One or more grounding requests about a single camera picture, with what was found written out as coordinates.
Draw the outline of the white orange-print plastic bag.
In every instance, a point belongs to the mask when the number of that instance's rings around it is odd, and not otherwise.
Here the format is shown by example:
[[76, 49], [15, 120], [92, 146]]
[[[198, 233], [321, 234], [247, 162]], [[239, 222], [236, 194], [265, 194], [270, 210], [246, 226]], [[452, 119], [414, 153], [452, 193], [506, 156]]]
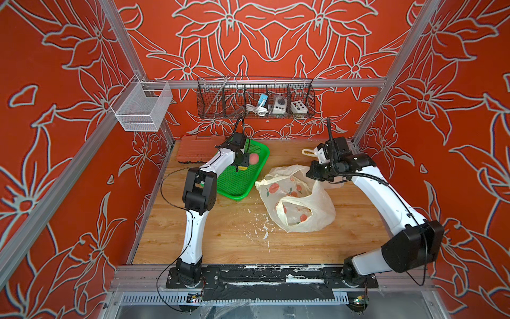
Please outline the white orange-print plastic bag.
[[274, 223], [287, 233], [310, 233], [330, 225], [336, 210], [328, 190], [343, 185], [307, 178], [309, 167], [274, 167], [255, 183]]

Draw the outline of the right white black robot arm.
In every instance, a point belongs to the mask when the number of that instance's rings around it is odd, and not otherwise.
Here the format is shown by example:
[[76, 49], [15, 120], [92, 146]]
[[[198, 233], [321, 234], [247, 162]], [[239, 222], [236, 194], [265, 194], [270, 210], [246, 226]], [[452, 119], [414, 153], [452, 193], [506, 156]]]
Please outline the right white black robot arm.
[[435, 262], [444, 236], [442, 224], [427, 220], [411, 207], [370, 156], [354, 154], [344, 137], [333, 137], [330, 122], [327, 128], [329, 138], [313, 150], [316, 159], [306, 177], [331, 185], [352, 182], [375, 206], [389, 234], [389, 240], [378, 249], [344, 260], [344, 283], [355, 288], [377, 273], [408, 273]]

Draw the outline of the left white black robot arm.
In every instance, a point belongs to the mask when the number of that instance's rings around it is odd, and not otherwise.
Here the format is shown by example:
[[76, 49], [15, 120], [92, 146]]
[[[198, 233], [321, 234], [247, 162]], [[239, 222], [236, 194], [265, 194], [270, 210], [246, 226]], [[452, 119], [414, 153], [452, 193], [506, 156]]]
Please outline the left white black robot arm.
[[206, 164], [187, 171], [183, 189], [187, 213], [185, 240], [175, 262], [180, 281], [187, 287], [196, 287], [201, 282], [203, 236], [208, 214], [216, 203], [218, 177], [229, 167], [239, 171], [250, 166], [246, 144], [245, 122], [239, 116], [232, 134], [216, 147], [217, 153]]

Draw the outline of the pink peach right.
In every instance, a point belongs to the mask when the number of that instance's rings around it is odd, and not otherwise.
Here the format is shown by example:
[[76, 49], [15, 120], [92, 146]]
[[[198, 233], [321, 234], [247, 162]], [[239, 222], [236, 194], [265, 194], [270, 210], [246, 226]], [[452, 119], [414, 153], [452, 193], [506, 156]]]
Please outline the pink peach right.
[[257, 153], [251, 153], [249, 155], [249, 165], [253, 166], [256, 165], [259, 162], [259, 155]]

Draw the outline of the green plastic basket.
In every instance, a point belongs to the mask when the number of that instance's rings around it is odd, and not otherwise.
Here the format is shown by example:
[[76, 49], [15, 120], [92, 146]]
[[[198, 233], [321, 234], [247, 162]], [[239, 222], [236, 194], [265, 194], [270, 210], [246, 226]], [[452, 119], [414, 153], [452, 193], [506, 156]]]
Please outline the green plastic basket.
[[236, 171], [235, 167], [229, 166], [218, 177], [218, 194], [235, 201], [241, 201], [248, 196], [270, 156], [270, 149], [267, 145], [252, 140], [248, 153], [259, 155], [258, 163], [250, 165], [244, 171]]

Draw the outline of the blue white small box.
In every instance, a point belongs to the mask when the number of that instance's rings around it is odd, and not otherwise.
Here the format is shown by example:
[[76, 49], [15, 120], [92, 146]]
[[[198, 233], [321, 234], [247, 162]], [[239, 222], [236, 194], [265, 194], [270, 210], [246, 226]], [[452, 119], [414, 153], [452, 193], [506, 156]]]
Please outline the blue white small box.
[[267, 101], [268, 96], [266, 94], [261, 94], [256, 106], [265, 108]]

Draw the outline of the grey white timer device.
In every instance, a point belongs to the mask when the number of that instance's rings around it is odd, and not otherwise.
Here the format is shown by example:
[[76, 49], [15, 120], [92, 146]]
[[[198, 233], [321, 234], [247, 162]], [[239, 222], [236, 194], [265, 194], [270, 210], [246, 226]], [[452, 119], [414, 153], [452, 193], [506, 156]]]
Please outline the grey white timer device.
[[288, 99], [282, 95], [276, 95], [274, 97], [271, 114], [273, 115], [283, 115], [287, 113], [287, 103]]

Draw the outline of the white button remote box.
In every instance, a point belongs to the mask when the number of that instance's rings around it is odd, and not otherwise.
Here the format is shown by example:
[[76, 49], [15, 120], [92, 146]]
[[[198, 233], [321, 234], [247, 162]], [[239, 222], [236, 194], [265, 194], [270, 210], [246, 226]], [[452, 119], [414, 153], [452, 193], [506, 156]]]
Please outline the white button remote box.
[[293, 114], [307, 114], [308, 108], [301, 100], [291, 102], [291, 110]]

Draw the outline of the clear plastic wall bin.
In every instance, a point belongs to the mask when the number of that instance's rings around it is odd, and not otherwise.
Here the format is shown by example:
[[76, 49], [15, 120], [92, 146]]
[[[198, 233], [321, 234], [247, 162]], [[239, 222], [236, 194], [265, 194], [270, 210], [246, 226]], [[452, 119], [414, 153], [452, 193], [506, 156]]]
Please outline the clear plastic wall bin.
[[172, 100], [173, 93], [168, 84], [153, 92], [145, 90], [142, 83], [133, 82], [110, 109], [126, 132], [157, 132]]

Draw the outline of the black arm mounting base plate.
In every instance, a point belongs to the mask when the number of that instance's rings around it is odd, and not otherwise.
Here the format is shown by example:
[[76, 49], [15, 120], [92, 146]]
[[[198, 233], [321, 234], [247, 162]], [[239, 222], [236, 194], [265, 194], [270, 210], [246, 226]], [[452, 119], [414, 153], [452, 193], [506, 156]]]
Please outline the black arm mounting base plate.
[[205, 301], [346, 303], [342, 292], [378, 288], [374, 275], [348, 285], [343, 267], [324, 265], [206, 265], [197, 284], [170, 268], [167, 289], [198, 289]]

